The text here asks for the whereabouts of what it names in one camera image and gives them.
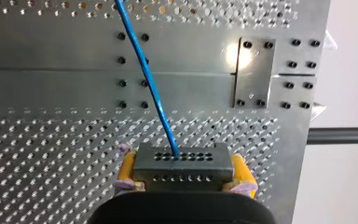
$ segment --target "gray metal rod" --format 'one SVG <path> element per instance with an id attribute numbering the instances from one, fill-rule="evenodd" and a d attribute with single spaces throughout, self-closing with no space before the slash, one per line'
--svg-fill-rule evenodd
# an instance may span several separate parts
<path id="1" fill-rule="evenodd" d="M 307 145 L 358 144 L 358 128 L 311 128 Z"/>

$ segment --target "black bolt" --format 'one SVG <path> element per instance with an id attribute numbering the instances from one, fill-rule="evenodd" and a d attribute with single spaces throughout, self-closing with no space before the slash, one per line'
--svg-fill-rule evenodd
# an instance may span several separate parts
<path id="1" fill-rule="evenodd" d="M 124 80 L 124 79 L 121 79 L 119 82 L 118 82 L 118 85 L 120 86 L 120 87 L 126 87 L 127 86 L 127 81 L 126 80 Z"/>
<path id="2" fill-rule="evenodd" d="M 317 48 L 317 47 L 321 46 L 321 41 L 319 41 L 319 40 L 311 40 L 310 45 L 315 47 L 315 48 Z"/>
<path id="3" fill-rule="evenodd" d="M 243 106 L 245 105 L 245 102 L 243 100 L 238 100 L 237 105 Z"/>
<path id="4" fill-rule="evenodd" d="M 311 89 L 313 88 L 313 84 L 312 84 L 312 83 L 309 83 L 309 82 L 304 82 L 303 87 L 304 87 L 305 89 L 311 90 Z"/>
<path id="5" fill-rule="evenodd" d="M 126 108 L 127 103 L 125 101 L 120 101 L 120 103 L 118 103 L 118 106 L 120 106 L 121 108 Z"/>
<path id="6" fill-rule="evenodd" d="M 143 35 L 141 36 L 141 39 L 142 39 L 143 41 L 149 41 L 150 36 L 149 36 L 148 34 L 143 34 Z"/>
<path id="7" fill-rule="evenodd" d="M 257 101 L 257 105 L 259 106 L 265 106 L 266 105 L 266 102 L 264 100 L 258 100 Z"/>
<path id="8" fill-rule="evenodd" d="M 117 62 L 118 63 L 121 63 L 121 64 L 124 64 L 124 63 L 126 63 L 126 58 L 124 58 L 124 57 L 119 57 L 118 59 L 117 59 Z"/>
<path id="9" fill-rule="evenodd" d="M 141 107 L 142 107 L 143 109 L 147 109 L 147 108 L 149 108 L 149 104 L 148 104 L 146 101 L 143 101 L 143 102 L 141 103 Z"/>
<path id="10" fill-rule="evenodd" d="M 307 62 L 307 67 L 308 67 L 308 68 L 315 68 L 315 67 L 316 67 L 316 63 Z"/>
<path id="11" fill-rule="evenodd" d="M 243 46 L 246 48 L 246 49 L 249 49 L 249 48 L 251 48 L 252 47 L 252 43 L 251 42 L 249 42 L 249 41 L 245 41 L 245 42 L 243 42 Z"/>
<path id="12" fill-rule="evenodd" d="M 295 84 L 293 82 L 285 82 L 284 87 L 291 90 L 292 88 L 295 87 Z"/>
<path id="13" fill-rule="evenodd" d="M 146 80 L 142 80 L 142 82 L 141 82 L 141 86 L 143 86 L 143 87 L 147 87 L 147 86 L 148 86 L 147 81 L 146 81 Z"/>
<path id="14" fill-rule="evenodd" d="M 126 34 L 124 34 L 123 32 L 120 32 L 120 33 L 117 35 L 117 38 L 120 39 L 120 40 L 125 40 L 125 39 L 126 39 Z"/>
<path id="15" fill-rule="evenodd" d="M 310 104 L 305 103 L 305 102 L 301 102 L 301 103 L 300 103 L 300 106 L 303 107 L 303 108 L 305 108 L 305 109 L 310 109 Z"/>
<path id="16" fill-rule="evenodd" d="M 295 62 L 289 62 L 287 63 L 287 66 L 291 67 L 291 68 L 296 68 L 297 67 L 297 63 Z"/>
<path id="17" fill-rule="evenodd" d="M 282 102 L 281 107 L 285 108 L 285 109 L 290 109 L 291 105 L 289 103 L 287 103 L 287 102 Z"/>
<path id="18" fill-rule="evenodd" d="M 272 49 L 274 47 L 274 44 L 272 44 L 271 42 L 266 42 L 264 44 L 264 48 L 266 49 Z"/>
<path id="19" fill-rule="evenodd" d="M 294 45 L 294 46 L 300 46 L 300 44 L 301 44 L 301 40 L 299 40 L 299 39 L 293 39 L 292 40 L 292 45 Z"/>

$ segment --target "blue cable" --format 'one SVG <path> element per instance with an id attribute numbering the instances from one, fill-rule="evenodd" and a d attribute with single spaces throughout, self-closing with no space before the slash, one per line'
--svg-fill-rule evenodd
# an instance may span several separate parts
<path id="1" fill-rule="evenodd" d="M 132 28 L 129 15 L 127 14 L 126 8 L 124 7 L 123 0 L 115 0 L 115 2 L 116 2 L 118 13 L 120 14 L 121 19 L 123 20 L 123 24 L 124 27 L 126 28 L 127 35 L 129 36 L 132 46 L 135 49 L 136 56 L 138 56 L 138 60 L 139 63 L 141 64 L 142 71 L 144 72 L 147 84 L 152 93 L 152 97 L 156 105 L 159 119 L 161 120 L 162 126 L 164 127 L 165 133 L 167 134 L 168 137 L 168 141 L 170 142 L 171 145 L 172 154 L 174 157 L 177 157 L 179 155 L 178 146 L 176 145 L 175 137 L 173 136 L 170 124 L 168 123 L 167 118 L 165 117 L 164 109 L 162 108 L 162 103 L 161 100 L 159 99 L 158 90 L 153 80 L 149 66 L 147 65 L 144 52 L 142 51 L 141 45 L 139 44 L 138 39 L 136 38 L 136 34 Z"/>

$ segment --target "hole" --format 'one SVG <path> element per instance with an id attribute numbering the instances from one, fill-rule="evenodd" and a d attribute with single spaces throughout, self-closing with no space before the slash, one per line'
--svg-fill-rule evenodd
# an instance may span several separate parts
<path id="1" fill-rule="evenodd" d="M 180 182 L 186 181 L 186 176 L 185 175 L 179 175 L 179 181 Z"/>
<path id="2" fill-rule="evenodd" d="M 96 4 L 96 5 L 95 5 L 95 9 L 96 9 L 96 10 L 101 10 L 101 9 L 103 9 L 103 4 L 102 4 L 102 3 Z"/>
<path id="3" fill-rule="evenodd" d="M 46 8 L 51 8 L 51 7 L 53 7 L 53 4 L 50 1 L 46 1 L 45 2 L 45 7 Z"/>
<path id="4" fill-rule="evenodd" d="M 127 10 L 128 10 L 129 12 L 133 12 L 133 4 L 129 4 L 129 5 L 127 6 Z"/>
<path id="5" fill-rule="evenodd" d="M 28 7 L 34 7 L 34 0 L 29 0 L 27 2 Z"/>
<path id="6" fill-rule="evenodd" d="M 179 15 L 182 13 L 182 9 L 180 7 L 176 7 L 173 12 L 176 14 L 176 15 Z"/>
<path id="7" fill-rule="evenodd" d="M 71 4 L 69 2 L 62 3 L 62 8 L 69 8 L 70 6 L 71 6 Z"/>
<path id="8" fill-rule="evenodd" d="M 18 4 L 19 4 L 19 2 L 17 0 L 11 0 L 10 1 L 10 5 L 13 6 L 13 7 L 17 6 Z"/>
<path id="9" fill-rule="evenodd" d="M 159 14 L 164 15 L 166 12 L 167 12 L 167 8 L 165 6 L 159 8 Z"/>
<path id="10" fill-rule="evenodd" d="M 197 180 L 198 180 L 199 182 L 202 182 L 202 181 L 204 180 L 203 175 L 198 175 L 198 176 L 197 176 Z"/>
<path id="11" fill-rule="evenodd" d="M 149 5 L 144 6 L 144 12 L 151 12 L 152 11 L 152 7 L 150 7 Z"/>
<path id="12" fill-rule="evenodd" d="M 205 16 L 211 15 L 211 10 L 209 8 L 205 8 Z"/>
<path id="13" fill-rule="evenodd" d="M 80 3 L 79 4 L 80 9 L 86 9 L 86 7 L 87 7 L 87 3 Z"/>

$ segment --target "metal plate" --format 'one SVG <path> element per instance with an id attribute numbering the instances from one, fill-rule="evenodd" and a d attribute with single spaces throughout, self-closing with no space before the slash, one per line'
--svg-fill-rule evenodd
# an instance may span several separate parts
<path id="1" fill-rule="evenodd" d="M 124 28 L 117 12 L 112 10 L 112 1 L 84 1 L 87 4 L 84 9 L 79 8 L 83 1 L 78 0 L 66 1 L 70 5 L 68 8 L 62 8 L 63 1 L 13 1 L 18 4 L 11 6 L 10 1 L 0 0 L 0 67 L 140 70 L 129 39 L 117 38 Z M 259 2 L 248 1 L 248 7 L 244 7 L 244 1 L 209 0 L 130 0 L 127 4 L 132 4 L 134 8 L 131 18 L 138 36 L 148 34 L 150 37 L 147 42 L 142 41 L 142 46 L 154 72 L 234 73 L 239 39 L 253 36 L 276 39 L 273 74 L 315 74 L 318 66 L 310 69 L 307 62 L 318 64 L 320 61 L 330 1 L 272 0 L 256 8 Z M 97 10 L 98 4 L 103 4 L 103 8 Z M 279 5 L 276 10 L 272 8 L 274 4 Z M 152 11 L 145 12 L 145 5 L 150 6 Z M 163 18 L 155 21 L 148 19 L 153 19 L 151 16 L 158 14 L 163 6 L 167 7 L 166 16 L 175 17 L 176 22 L 166 22 Z M 183 16 L 174 13 L 177 7 L 186 14 L 186 18 L 187 15 L 196 18 L 190 12 L 192 9 L 197 15 L 210 9 L 212 15 L 200 17 L 205 21 L 218 17 L 221 25 L 182 22 Z M 278 9 L 283 13 L 281 19 L 276 18 Z M 266 10 L 269 14 L 261 21 L 269 22 L 272 17 L 277 22 L 276 26 L 265 24 L 254 27 L 252 22 L 259 20 L 257 17 Z M 72 16 L 74 11 L 77 13 L 75 17 Z M 249 17 L 249 12 L 255 12 L 246 20 L 251 24 L 243 27 L 227 24 L 227 21 L 238 20 L 228 18 L 235 11 L 240 12 L 244 20 Z M 89 18 L 91 12 L 97 16 Z M 111 14 L 108 20 L 104 18 L 104 13 Z M 281 23 L 289 20 L 290 26 L 282 28 Z M 302 41 L 300 46 L 292 45 L 294 38 Z M 320 47 L 312 47 L 311 40 L 320 41 Z M 127 59 L 125 64 L 117 63 L 117 58 L 121 56 Z M 288 61 L 296 61 L 298 67 L 287 67 Z"/>
<path id="2" fill-rule="evenodd" d="M 133 165 L 133 178 L 145 182 L 146 190 L 220 190 L 231 182 L 234 168 L 227 146 L 180 147 L 172 157 L 167 147 L 139 146 Z"/>
<path id="3" fill-rule="evenodd" d="M 227 109 L 234 76 L 190 75 L 156 76 L 177 142 L 240 152 L 259 184 L 257 200 L 290 223 L 310 122 L 310 109 L 298 105 L 312 102 L 303 83 L 315 78 L 273 77 L 267 110 L 238 110 Z M 0 223 L 84 223 L 114 194 L 119 141 L 168 145 L 156 113 L 139 106 L 149 100 L 141 74 L 122 76 L 130 90 L 112 89 L 108 73 L 0 71 Z M 122 97 L 129 107 L 117 109 Z"/>
<path id="4" fill-rule="evenodd" d="M 275 40 L 243 37 L 235 80 L 236 108 L 266 108 Z"/>

